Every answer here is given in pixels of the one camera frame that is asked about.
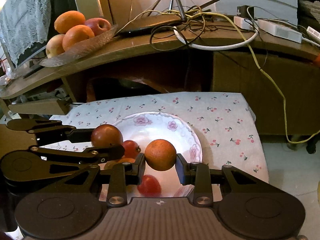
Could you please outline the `red apple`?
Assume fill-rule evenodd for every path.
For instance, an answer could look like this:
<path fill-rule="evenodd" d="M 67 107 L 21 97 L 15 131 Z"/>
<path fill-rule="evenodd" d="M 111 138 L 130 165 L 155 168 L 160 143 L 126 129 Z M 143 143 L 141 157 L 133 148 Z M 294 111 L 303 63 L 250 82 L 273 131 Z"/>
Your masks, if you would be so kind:
<path fill-rule="evenodd" d="M 111 29 L 111 23 L 104 18 L 90 18 L 85 25 L 90 27 L 95 36 L 98 36 Z"/>

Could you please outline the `white floral ceramic plate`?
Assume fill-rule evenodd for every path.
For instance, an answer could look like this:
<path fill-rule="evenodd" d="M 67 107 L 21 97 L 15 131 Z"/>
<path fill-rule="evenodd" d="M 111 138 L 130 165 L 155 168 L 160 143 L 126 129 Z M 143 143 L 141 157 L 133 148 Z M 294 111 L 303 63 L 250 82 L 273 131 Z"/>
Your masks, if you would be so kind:
<path fill-rule="evenodd" d="M 189 124 L 181 118 L 161 112 L 142 112 L 128 115 L 114 124 L 122 133 L 124 140 L 133 140 L 144 151 L 147 145 L 156 139 L 169 141 L 177 153 L 183 155 L 187 162 L 201 162 L 201 143 Z M 185 197 L 193 185 L 180 184 L 174 167 L 167 171 L 156 171 L 145 166 L 145 175 L 154 176 L 161 186 L 162 197 Z"/>

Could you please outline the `curved wooden desk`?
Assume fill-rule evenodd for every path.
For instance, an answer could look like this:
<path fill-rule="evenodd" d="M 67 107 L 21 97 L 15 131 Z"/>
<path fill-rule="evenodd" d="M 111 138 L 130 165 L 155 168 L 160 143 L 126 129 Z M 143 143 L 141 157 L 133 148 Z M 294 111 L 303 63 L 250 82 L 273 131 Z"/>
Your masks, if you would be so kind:
<path fill-rule="evenodd" d="M 180 48 L 174 37 L 118 38 L 74 63 L 12 81 L 1 104 L 64 85 L 73 102 L 128 96 L 121 80 L 150 92 L 237 92 L 257 116 L 261 134 L 309 135 L 319 130 L 319 49 L 261 31 L 249 47 L 224 52 Z"/>

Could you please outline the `glass fruit dish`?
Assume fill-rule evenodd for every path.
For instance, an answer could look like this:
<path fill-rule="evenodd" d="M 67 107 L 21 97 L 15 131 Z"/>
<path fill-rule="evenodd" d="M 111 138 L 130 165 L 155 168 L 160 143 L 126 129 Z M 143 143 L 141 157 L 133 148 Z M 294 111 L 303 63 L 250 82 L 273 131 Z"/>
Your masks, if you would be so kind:
<path fill-rule="evenodd" d="M 117 24 L 112 25 L 109 31 L 106 31 L 96 37 L 78 42 L 64 53 L 49 59 L 42 60 L 40 62 L 40 65 L 44 67 L 60 67 L 65 64 L 72 63 L 93 52 L 96 52 L 112 40 L 117 29 Z"/>

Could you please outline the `dark red plum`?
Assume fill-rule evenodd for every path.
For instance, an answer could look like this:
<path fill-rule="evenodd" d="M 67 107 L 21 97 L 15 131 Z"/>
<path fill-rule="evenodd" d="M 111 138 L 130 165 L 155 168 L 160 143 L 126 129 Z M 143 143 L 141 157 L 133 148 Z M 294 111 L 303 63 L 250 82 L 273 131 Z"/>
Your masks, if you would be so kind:
<path fill-rule="evenodd" d="M 91 143 L 94 147 L 118 146 L 123 144 L 123 135 L 115 126 L 104 124 L 93 130 Z"/>

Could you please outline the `white lace curtain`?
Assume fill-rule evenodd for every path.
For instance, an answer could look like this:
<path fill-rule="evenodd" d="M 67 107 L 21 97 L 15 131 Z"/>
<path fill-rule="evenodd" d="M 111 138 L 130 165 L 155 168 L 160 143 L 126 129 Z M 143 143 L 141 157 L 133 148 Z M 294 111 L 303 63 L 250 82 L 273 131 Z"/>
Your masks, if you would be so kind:
<path fill-rule="evenodd" d="M 7 0 L 1 9 L 1 32 L 14 65 L 33 43 L 48 40 L 50 0 Z"/>

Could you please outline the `yellow apple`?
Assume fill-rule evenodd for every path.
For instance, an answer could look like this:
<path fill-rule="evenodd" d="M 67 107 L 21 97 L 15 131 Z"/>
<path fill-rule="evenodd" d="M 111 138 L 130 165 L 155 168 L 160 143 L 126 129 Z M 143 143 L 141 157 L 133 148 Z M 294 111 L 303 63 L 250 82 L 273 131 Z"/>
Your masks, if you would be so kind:
<path fill-rule="evenodd" d="M 48 58 L 58 56 L 65 52 L 62 46 L 64 34 L 53 36 L 46 45 L 46 54 Z"/>

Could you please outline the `brown kiwi fruit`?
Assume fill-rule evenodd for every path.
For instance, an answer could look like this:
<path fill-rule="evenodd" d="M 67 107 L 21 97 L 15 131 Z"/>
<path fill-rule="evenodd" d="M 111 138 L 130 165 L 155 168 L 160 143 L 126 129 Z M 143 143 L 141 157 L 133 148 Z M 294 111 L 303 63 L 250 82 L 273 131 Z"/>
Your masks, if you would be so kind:
<path fill-rule="evenodd" d="M 117 163 L 118 163 L 118 162 L 115 161 L 115 160 L 108 161 L 108 162 L 105 164 L 104 169 L 105 169 L 105 170 L 111 170 L 111 169 L 114 167 L 114 165 L 116 165 Z"/>

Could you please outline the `small orange tangerine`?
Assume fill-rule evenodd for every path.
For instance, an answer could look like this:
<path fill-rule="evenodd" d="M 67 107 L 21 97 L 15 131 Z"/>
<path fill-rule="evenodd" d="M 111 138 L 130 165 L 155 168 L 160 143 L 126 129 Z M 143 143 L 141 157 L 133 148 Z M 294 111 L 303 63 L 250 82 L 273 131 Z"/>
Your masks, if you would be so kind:
<path fill-rule="evenodd" d="M 134 163 L 135 159 L 133 158 L 121 158 L 119 161 L 116 162 L 116 164 L 119 163 Z"/>
<path fill-rule="evenodd" d="M 176 149 L 167 140 L 157 139 L 150 142 L 144 155 L 148 165 L 156 171 L 167 171 L 176 163 Z"/>

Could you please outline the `white remote control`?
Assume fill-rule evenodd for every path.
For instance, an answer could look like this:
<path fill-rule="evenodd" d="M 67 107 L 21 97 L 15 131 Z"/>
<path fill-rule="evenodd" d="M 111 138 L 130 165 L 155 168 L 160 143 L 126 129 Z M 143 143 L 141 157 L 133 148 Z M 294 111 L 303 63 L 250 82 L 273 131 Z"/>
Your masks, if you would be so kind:
<path fill-rule="evenodd" d="M 308 26 L 306 29 L 306 32 L 308 34 L 308 36 L 317 44 L 320 44 L 320 33 L 313 29 L 312 27 Z"/>

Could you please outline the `large orange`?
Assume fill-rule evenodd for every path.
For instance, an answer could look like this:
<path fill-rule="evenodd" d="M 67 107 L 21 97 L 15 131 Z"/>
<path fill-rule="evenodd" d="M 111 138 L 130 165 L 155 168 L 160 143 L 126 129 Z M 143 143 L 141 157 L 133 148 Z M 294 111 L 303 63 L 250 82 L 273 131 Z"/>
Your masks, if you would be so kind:
<path fill-rule="evenodd" d="M 72 27 L 84 24 L 85 21 L 86 18 L 81 12 L 71 10 L 64 12 L 55 20 L 54 28 L 58 33 L 65 34 Z"/>
<path fill-rule="evenodd" d="M 75 44 L 93 37 L 95 37 L 95 34 L 90 27 L 81 24 L 76 25 L 65 34 L 62 47 L 64 51 L 68 51 Z"/>

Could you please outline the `black power adapter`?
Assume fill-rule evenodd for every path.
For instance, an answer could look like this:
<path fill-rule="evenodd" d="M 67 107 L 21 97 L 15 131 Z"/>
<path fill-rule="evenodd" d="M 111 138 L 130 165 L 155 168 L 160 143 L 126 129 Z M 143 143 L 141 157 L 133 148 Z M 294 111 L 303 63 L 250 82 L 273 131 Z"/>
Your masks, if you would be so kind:
<path fill-rule="evenodd" d="M 249 5 L 238 6 L 236 15 L 242 18 L 254 18 L 254 7 Z"/>

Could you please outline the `white power strip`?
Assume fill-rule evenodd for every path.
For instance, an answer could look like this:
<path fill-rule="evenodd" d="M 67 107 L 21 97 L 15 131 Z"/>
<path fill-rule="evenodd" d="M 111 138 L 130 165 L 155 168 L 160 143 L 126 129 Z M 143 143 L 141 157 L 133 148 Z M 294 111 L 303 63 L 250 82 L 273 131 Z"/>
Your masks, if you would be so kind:
<path fill-rule="evenodd" d="M 255 31 L 261 29 L 278 38 L 283 38 L 296 43 L 302 42 L 302 34 L 300 32 L 281 24 L 266 20 L 257 20 L 255 24 L 253 24 L 248 18 L 239 16 L 234 16 L 233 21 L 237 27 L 243 30 Z"/>

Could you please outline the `red tomato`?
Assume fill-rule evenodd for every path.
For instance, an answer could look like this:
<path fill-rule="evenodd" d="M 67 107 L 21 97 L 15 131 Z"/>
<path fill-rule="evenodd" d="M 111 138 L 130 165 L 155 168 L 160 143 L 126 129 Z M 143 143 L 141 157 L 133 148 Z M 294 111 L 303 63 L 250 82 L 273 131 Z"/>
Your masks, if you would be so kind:
<path fill-rule="evenodd" d="M 133 140 L 124 141 L 123 148 L 125 149 L 125 153 L 124 153 L 125 158 L 135 159 L 141 151 L 140 146 Z"/>
<path fill-rule="evenodd" d="M 141 184 L 137 186 L 137 190 L 143 197 L 151 198 L 160 197 L 162 192 L 160 183 L 152 175 L 144 175 Z"/>

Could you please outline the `cherry print white tablecloth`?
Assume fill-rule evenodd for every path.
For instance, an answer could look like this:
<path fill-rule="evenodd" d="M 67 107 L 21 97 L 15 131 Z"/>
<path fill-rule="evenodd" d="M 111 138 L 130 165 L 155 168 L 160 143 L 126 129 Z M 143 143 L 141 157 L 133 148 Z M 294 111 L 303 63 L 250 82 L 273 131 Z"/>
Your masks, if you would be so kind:
<path fill-rule="evenodd" d="M 239 93 L 180 92 L 95 101 L 78 105 L 66 115 L 55 115 L 53 120 L 95 128 L 142 112 L 172 114 L 189 124 L 201 143 L 201 162 L 210 168 L 232 165 L 268 181 L 255 116 Z"/>

